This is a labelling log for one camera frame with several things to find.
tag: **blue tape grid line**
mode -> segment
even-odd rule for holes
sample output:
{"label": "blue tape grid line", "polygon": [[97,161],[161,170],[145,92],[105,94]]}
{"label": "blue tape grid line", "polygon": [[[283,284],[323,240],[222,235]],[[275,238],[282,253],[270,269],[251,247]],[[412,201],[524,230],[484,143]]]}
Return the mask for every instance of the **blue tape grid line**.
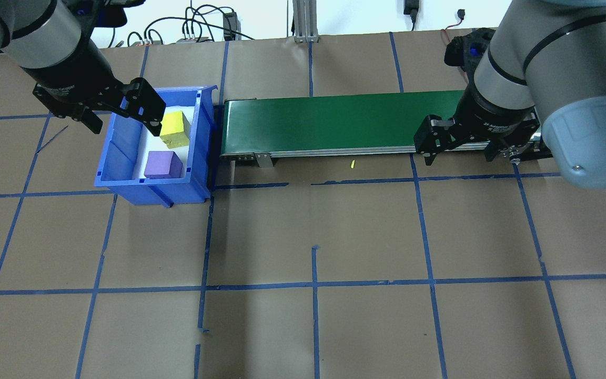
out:
{"label": "blue tape grid line", "polygon": [[567,370],[570,373],[570,378],[575,379],[577,375],[574,372],[574,365],[572,365],[572,358],[570,357],[570,350],[567,346],[567,341],[565,340],[565,333],[562,329],[562,323],[560,322],[560,313],[558,312],[558,306],[556,305],[556,298],[553,295],[553,288],[551,287],[551,281],[548,279],[549,273],[546,269],[546,263],[543,261],[543,254],[541,251],[541,245],[539,244],[539,238],[537,237],[537,228],[534,226],[534,220],[532,219],[532,212],[530,211],[530,204],[527,201],[527,194],[525,194],[525,187],[522,184],[522,178],[520,177],[520,171],[517,166],[514,166],[514,174],[516,177],[516,181],[518,182],[518,187],[520,190],[520,197],[522,197],[522,204],[525,208],[525,215],[527,216],[527,221],[530,225],[530,232],[532,233],[532,240],[534,241],[534,249],[537,251],[537,259],[539,261],[539,266],[541,266],[541,275],[544,278],[544,283],[546,285],[546,293],[549,297],[549,303],[551,304],[551,311],[553,312],[553,319],[555,321],[555,328],[558,331],[558,338],[560,338],[560,345],[562,347],[562,352],[565,357],[565,363],[567,364]]}
{"label": "blue tape grid line", "polygon": [[221,68],[221,86],[219,88],[219,104],[224,103],[224,87],[226,86],[226,69],[228,67],[228,46],[230,42],[226,41],[224,46],[224,66]]}
{"label": "blue tape grid line", "polygon": [[86,195],[106,195],[113,194],[108,190],[94,190],[94,191],[70,191],[70,192],[31,192],[25,194],[0,194],[1,198],[6,197],[46,197],[46,196],[86,196]]}
{"label": "blue tape grid line", "polygon": [[144,59],[142,59],[142,69],[139,70],[139,76],[144,77],[144,70],[146,70],[146,61],[149,59],[149,45],[144,47]]}
{"label": "blue tape grid line", "polygon": [[92,295],[90,297],[90,306],[88,307],[88,314],[86,317],[86,326],[84,328],[84,336],[81,340],[81,348],[79,350],[79,359],[76,364],[76,375],[75,379],[80,379],[81,371],[84,367],[84,357],[86,356],[86,347],[88,343],[88,336],[90,334],[90,325],[92,323],[92,316],[95,311],[95,302],[97,300],[97,294],[99,289],[99,279],[102,277],[102,269],[104,267],[104,252],[109,242],[109,236],[111,234],[111,225],[114,222],[114,214],[116,213],[116,201],[118,195],[114,194],[114,201],[111,203],[111,210],[109,211],[109,219],[106,223],[106,231],[104,231],[104,242],[102,244],[102,251],[99,254],[99,263],[97,266],[97,273],[95,274],[95,283],[92,288]]}
{"label": "blue tape grid line", "polygon": [[441,365],[441,376],[448,379],[448,369],[446,366],[446,356],[443,350],[443,336],[441,334],[441,322],[438,316],[438,302],[436,302],[436,281],[433,277],[433,268],[431,266],[431,255],[429,249],[429,240],[427,238],[427,225],[425,223],[425,214],[422,207],[422,196],[418,180],[418,169],[413,154],[410,154],[411,170],[413,171],[413,182],[416,185],[416,202],[418,204],[418,216],[420,220],[420,229],[422,232],[422,243],[425,250],[425,261],[427,263],[427,279],[430,285],[431,311],[433,313],[433,326],[436,331],[436,345],[438,346],[438,359]]}
{"label": "blue tape grid line", "polygon": [[[522,283],[553,281],[594,281],[606,280],[606,274],[572,274],[572,275],[549,275],[549,276],[495,276],[480,278],[435,278],[436,285],[453,284],[479,284],[479,283]],[[429,285],[429,279],[399,279],[399,280],[375,280],[375,281],[318,281],[313,282],[290,282],[290,283],[267,283],[255,285],[201,285],[190,286],[145,286],[145,287],[123,287],[123,288],[99,288],[98,293],[168,293],[168,292],[200,292],[200,291],[256,291],[256,290],[281,290],[282,288],[313,288],[337,287],[337,286],[400,286],[400,285]],[[92,288],[55,288],[54,290],[0,290],[0,295],[75,295],[92,293]]]}
{"label": "blue tape grid line", "polygon": [[[560,173],[534,173],[534,174],[521,174],[520,177],[560,177]],[[460,175],[460,176],[433,176],[433,177],[419,177],[419,182],[429,181],[444,181],[444,180],[480,180],[480,179],[513,179],[514,174],[491,174],[491,175]],[[349,180],[329,180],[324,183],[313,183],[311,185],[341,185],[341,184],[370,184],[370,183],[409,183],[414,182],[416,179],[413,177],[395,177],[385,179],[349,179]]]}
{"label": "blue tape grid line", "polygon": [[315,95],[315,82],[312,80],[312,44],[312,42],[308,43],[308,80],[310,81],[308,90],[310,97]]}
{"label": "blue tape grid line", "polygon": [[193,355],[193,379],[198,379],[200,372],[200,344],[195,345],[195,355]]}
{"label": "blue tape grid line", "polygon": [[215,190],[244,190],[247,188],[275,188],[275,187],[286,187],[288,185],[289,185],[289,183],[217,185]]}
{"label": "blue tape grid line", "polygon": [[60,133],[62,133],[62,132],[64,132],[65,130],[67,130],[67,128],[68,128],[68,127],[69,127],[69,125],[67,125],[67,126],[63,127],[63,128],[60,130],[60,132],[57,132],[57,133],[55,134],[55,136],[51,137],[51,138],[48,140],[48,142],[46,142],[46,143],[45,143],[43,146],[41,146],[41,147],[40,147],[40,148],[39,148],[39,149],[36,151],[36,153],[38,154],[40,151],[42,151],[42,150],[43,150],[43,149],[44,149],[46,146],[48,146],[48,144],[50,144],[51,142],[53,142],[53,140],[54,140],[54,139],[56,139],[56,138],[57,138],[57,137],[60,135]]}
{"label": "blue tape grid line", "polygon": [[392,54],[394,55],[394,65],[397,68],[397,79],[399,79],[399,93],[403,93],[403,80],[401,79],[401,65],[399,65],[399,54],[397,53],[397,44],[394,42],[394,33],[389,32],[389,40],[392,44]]}
{"label": "blue tape grid line", "polygon": [[44,115],[18,115],[18,116],[0,116],[0,120],[19,120],[24,118],[46,118],[48,113]]}
{"label": "blue tape grid line", "polygon": [[[44,136],[46,136],[46,130],[48,130],[48,123],[51,121],[51,115],[46,115],[46,122],[44,122],[44,127],[41,130],[41,135],[39,136],[38,143],[36,144],[36,149],[34,151],[38,151],[41,147],[41,143],[43,143]],[[36,159],[38,158],[38,153],[34,153],[34,157],[32,158],[32,163],[29,165],[29,171],[27,171],[27,177],[25,179],[25,185],[22,190],[22,194],[26,194],[27,188],[29,187],[29,181],[32,180],[32,173],[34,172],[34,166],[36,166]],[[24,197],[20,197],[20,200],[17,202],[17,208],[15,209],[15,214],[13,220],[11,221],[11,227],[9,228],[9,232],[6,236],[6,242],[4,243],[4,247],[2,249],[2,254],[0,255],[0,273],[2,272],[2,266],[4,264],[4,259],[6,258],[6,253],[8,252],[8,247],[11,243],[11,239],[13,237],[13,233],[15,230],[15,224],[17,223],[17,218],[20,216],[20,210],[22,209],[22,203],[24,201]]]}
{"label": "blue tape grid line", "polygon": [[319,367],[319,304],[317,301],[317,252],[319,246],[312,247],[312,335],[313,352],[315,356],[315,379],[320,377]]}
{"label": "blue tape grid line", "polygon": [[205,296],[207,295],[207,274],[209,273],[209,249],[212,242],[212,224],[214,223],[214,196],[209,198],[207,216],[207,234],[205,235],[205,257],[203,261],[203,278],[200,286],[200,304],[198,306],[198,328],[205,331]]}

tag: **power adapter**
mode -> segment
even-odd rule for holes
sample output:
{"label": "power adapter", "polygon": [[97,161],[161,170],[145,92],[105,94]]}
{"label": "power adapter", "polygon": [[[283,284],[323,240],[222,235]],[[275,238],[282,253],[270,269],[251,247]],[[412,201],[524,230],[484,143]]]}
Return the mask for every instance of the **power adapter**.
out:
{"label": "power adapter", "polygon": [[420,0],[403,0],[403,14],[410,15],[413,22],[413,28],[416,26],[418,11],[420,10]]}

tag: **white wall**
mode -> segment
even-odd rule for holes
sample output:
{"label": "white wall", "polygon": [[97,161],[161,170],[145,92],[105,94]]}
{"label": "white wall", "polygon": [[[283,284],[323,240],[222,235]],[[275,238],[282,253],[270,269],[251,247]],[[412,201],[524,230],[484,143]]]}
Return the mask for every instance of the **white wall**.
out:
{"label": "white wall", "polygon": [[[215,0],[216,6],[235,8],[242,22],[243,33],[256,39],[283,38],[291,27],[291,0]],[[416,29],[445,28],[456,24],[457,9],[466,9],[467,16],[460,28],[495,27],[500,24],[510,0],[421,0]],[[147,0],[144,5],[126,10],[128,24],[116,30],[116,42],[125,40],[129,32],[142,33],[149,22],[165,16],[183,17],[189,0]],[[194,6],[204,4],[195,0]],[[411,19],[402,15],[403,0],[318,0],[318,29],[320,34],[364,34],[411,30]],[[219,14],[207,15],[210,24],[223,25]],[[165,20],[153,28],[168,44],[182,38],[181,20]],[[215,29],[217,40],[221,31]],[[111,39],[111,29],[95,29],[93,40],[105,47]]]}

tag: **metal bracket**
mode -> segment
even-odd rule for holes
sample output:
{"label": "metal bracket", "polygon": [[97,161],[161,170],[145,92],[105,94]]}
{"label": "metal bracket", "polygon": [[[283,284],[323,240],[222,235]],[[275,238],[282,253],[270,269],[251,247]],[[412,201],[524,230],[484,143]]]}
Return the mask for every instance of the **metal bracket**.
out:
{"label": "metal bracket", "polygon": [[257,159],[257,165],[259,165],[260,168],[270,168],[273,166],[270,153],[256,153],[254,156]]}
{"label": "metal bracket", "polygon": [[317,32],[317,0],[294,1],[294,41],[319,42]]}

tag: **robotic arm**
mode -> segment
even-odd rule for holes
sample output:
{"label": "robotic arm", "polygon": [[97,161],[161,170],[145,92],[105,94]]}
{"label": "robotic arm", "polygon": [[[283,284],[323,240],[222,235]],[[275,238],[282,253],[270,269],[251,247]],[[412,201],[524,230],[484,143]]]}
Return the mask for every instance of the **robotic arm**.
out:
{"label": "robotic arm", "polygon": [[160,134],[165,103],[142,77],[118,81],[90,40],[99,17],[139,0],[0,0],[0,49],[37,81],[32,93],[56,117],[71,117],[99,134],[102,121],[94,111],[132,117]]}
{"label": "robotic arm", "polygon": [[[469,86],[452,118],[429,115],[416,132],[427,165],[488,141],[488,161],[552,152],[571,183],[606,187],[606,0],[513,0],[496,32],[448,45],[446,63],[464,67]],[[539,120],[543,141],[530,142]]]}

